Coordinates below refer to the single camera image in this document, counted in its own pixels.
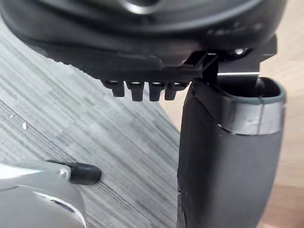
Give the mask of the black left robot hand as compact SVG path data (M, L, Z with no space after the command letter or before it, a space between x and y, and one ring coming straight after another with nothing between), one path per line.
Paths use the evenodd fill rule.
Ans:
M286 91L259 76L277 53L284 0L3 0L8 29L115 97L183 105L181 228L254 228L281 151Z

